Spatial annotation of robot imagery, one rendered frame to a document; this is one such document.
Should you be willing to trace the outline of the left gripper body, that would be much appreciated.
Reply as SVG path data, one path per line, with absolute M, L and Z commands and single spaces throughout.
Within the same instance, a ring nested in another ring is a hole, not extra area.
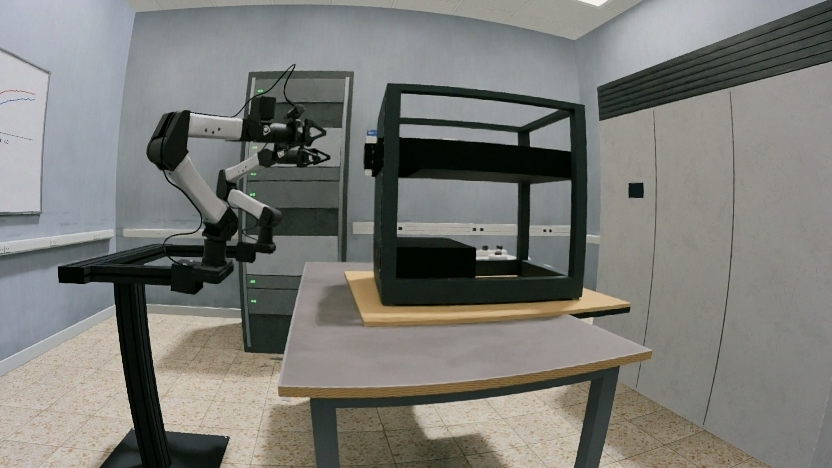
M 302 149 L 306 149 L 309 152 L 314 153 L 314 148 L 307 149 L 306 147 L 304 147 L 304 144 L 302 144 L 302 145 L 300 145 L 300 147 L 298 147 L 298 150 L 289 150 L 288 151 L 288 153 L 287 153 L 287 162 L 288 162 L 288 164 L 294 164 L 297 167 L 301 168 L 300 167 L 300 161 L 301 161 L 301 150 Z M 306 163 L 308 163 L 308 162 L 310 162 L 309 155 L 306 156 Z

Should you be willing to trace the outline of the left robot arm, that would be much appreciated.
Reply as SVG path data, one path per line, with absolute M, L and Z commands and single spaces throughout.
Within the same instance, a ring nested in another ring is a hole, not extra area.
M 282 222 L 282 213 L 273 207 L 268 207 L 264 204 L 261 205 L 260 202 L 243 194 L 238 189 L 237 182 L 255 171 L 266 167 L 269 168 L 276 163 L 288 164 L 287 153 L 289 150 L 283 150 L 285 148 L 281 148 L 280 146 L 281 144 L 274 144 L 273 151 L 263 149 L 243 163 L 227 170 L 222 169 L 219 172 L 216 190 L 218 199 L 237 205 L 259 219 L 258 226 L 261 226 L 261 228 L 259 228 L 257 243 L 253 244 L 254 247 L 269 249 L 273 247 L 273 245 L 270 245 L 273 244 L 273 228 L 276 228 Z

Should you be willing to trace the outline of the tan flat board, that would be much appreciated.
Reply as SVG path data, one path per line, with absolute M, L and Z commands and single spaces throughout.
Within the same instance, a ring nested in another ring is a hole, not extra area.
M 583 288 L 580 300 L 383 306 L 375 280 L 345 271 L 364 326 L 409 326 L 488 322 L 631 307 L 631 303 Z

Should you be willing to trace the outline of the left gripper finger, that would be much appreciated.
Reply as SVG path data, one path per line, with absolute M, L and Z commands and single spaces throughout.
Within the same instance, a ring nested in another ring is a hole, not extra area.
M 319 164 L 319 163 L 322 163 L 322 162 L 324 162 L 324 161 L 327 161 L 327 160 L 329 160 L 329 159 L 330 159 L 330 157 L 331 157 L 329 154 L 327 154 L 327 153 L 325 153 L 325 152 L 323 152 L 323 151 L 319 150 L 318 148 L 314 148 L 314 153 L 315 153 L 316 155 L 318 155 L 318 153 L 320 153 L 320 154 L 322 154 L 322 155 L 327 156 L 327 158 L 322 159 L 321 161 L 319 161 L 319 162 L 317 162 L 317 163 L 314 163 L 313 165 L 317 165 L 317 164 Z M 316 159 L 317 159 L 317 158 L 313 157 L 313 160 L 316 160 Z
M 310 155 L 310 156 L 313 156 L 313 157 L 315 157 L 315 158 L 317 158 L 317 159 L 316 159 L 316 160 L 313 160 L 313 161 L 311 161 L 311 162 L 306 163 L 306 154 L 308 154 L 308 155 Z M 318 162 L 318 161 L 321 161 L 321 156 L 318 156 L 318 155 L 316 155 L 316 154 L 314 154 L 314 153 L 312 153 L 312 152 L 309 152 L 309 151 L 307 151 L 307 150 L 305 150 L 305 149 L 302 149 L 302 150 L 301 150 L 301 161 L 300 161 L 300 167 L 301 167 L 301 168 L 303 168 L 303 167 L 305 167 L 305 166 L 308 166 L 308 165 L 311 165 L 311 164 L 313 164 L 313 163 L 316 163 L 316 162 Z

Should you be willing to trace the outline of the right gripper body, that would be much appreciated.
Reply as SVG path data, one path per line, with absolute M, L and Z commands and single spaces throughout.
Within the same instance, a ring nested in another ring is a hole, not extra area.
M 270 144 L 281 144 L 281 148 L 287 146 L 297 146 L 307 142 L 307 125 L 302 127 L 302 136 L 298 134 L 298 127 L 300 120 L 290 119 L 290 115 L 296 109 L 292 107 L 289 112 L 283 115 L 284 122 L 282 124 L 272 123 L 274 125 L 274 137 Z M 283 145 L 284 144 L 284 145 Z

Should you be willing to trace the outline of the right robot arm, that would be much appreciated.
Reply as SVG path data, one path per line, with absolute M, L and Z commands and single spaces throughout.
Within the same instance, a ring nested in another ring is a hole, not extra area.
M 226 259 L 226 241 L 231 241 L 236 234 L 239 220 L 231 207 L 225 206 L 212 192 L 186 155 L 189 153 L 188 136 L 225 142 L 270 144 L 274 137 L 274 125 L 261 121 L 274 119 L 275 105 L 276 98 L 273 97 L 251 99 L 247 120 L 197 115 L 191 113 L 191 110 L 167 112 L 163 114 L 148 143 L 146 153 L 149 161 L 160 171 L 163 171 L 163 161 L 166 174 L 187 195 L 204 220 L 202 236 L 207 239 L 204 239 L 203 258 L 202 262 L 193 267 L 193 272 L 219 275 L 232 264 L 232 259 Z M 163 140 L 173 113 L 176 113 L 175 117 Z

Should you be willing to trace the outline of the black server rack frame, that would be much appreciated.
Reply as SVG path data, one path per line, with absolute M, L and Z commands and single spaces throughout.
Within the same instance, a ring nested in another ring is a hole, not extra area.
M 404 118 L 401 94 L 418 94 L 499 101 L 557 109 L 522 127 L 491 123 Z M 587 139 L 585 105 L 541 97 L 436 85 L 387 83 L 377 121 L 384 120 L 382 168 L 383 204 L 378 228 L 383 306 L 394 304 L 460 304 L 580 300 L 583 293 L 587 233 Z M 385 121 L 386 116 L 386 121 Z M 571 151 L 530 147 L 530 132 L 570 118 Z M 400 124 L 472 128 L 518 133 L 518 145 L 401 138 Z M 518 184 L 516 259 L 476 259 L 476 247 L 443 237 L 397 237 L 398 176 L 426 173 L 465 181 L 493 182 L 484 172 Z M 384 175 L 383 175 L 384 174 Z M 568 272 L 528 260 L 530 184 L 571 180 L 571 225 Z M 382 263 L 382 268 L 381 268 Z M 558 270 L 558 271 L 556 271 Z M 475 278 L 475 276 L 517 276 Z M 550 277 L 543 277 L 550 276 Z M 396 279 L 462 278 L 462 279 Z

